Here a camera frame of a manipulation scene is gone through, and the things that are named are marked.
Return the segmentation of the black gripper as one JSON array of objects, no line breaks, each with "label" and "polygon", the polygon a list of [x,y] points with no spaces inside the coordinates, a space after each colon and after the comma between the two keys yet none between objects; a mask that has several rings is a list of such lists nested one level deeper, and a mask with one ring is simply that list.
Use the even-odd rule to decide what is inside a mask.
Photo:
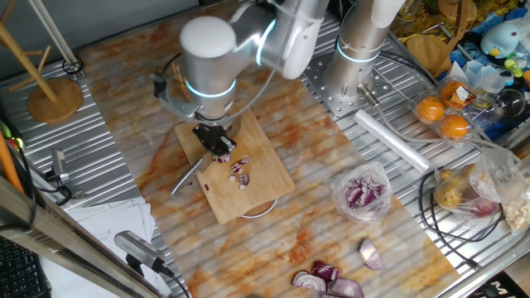
[{"label": "black gripper", "polygon": [[219,147],[220,155],[223,156],[231,153],[237,146],[237,143],[228,137],[228,130],[222,126],[198,124],[192,132],[197,136],[201,145],[213,155],[217,155],[217,147]]}]

